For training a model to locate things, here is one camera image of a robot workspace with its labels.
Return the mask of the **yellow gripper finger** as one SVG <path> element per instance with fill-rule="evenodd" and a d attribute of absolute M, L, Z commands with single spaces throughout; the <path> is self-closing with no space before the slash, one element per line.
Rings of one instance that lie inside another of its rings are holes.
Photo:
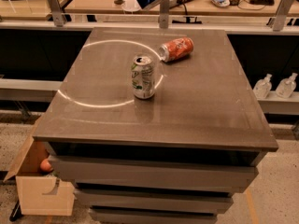
<path fill-rule="evenodd" d="M 151 3 L 146 4 L 142 9 L 143 10 L 150 10 L 160 4 L 169 4 L 169 0 L 155 0 L 152 1 Z"/>

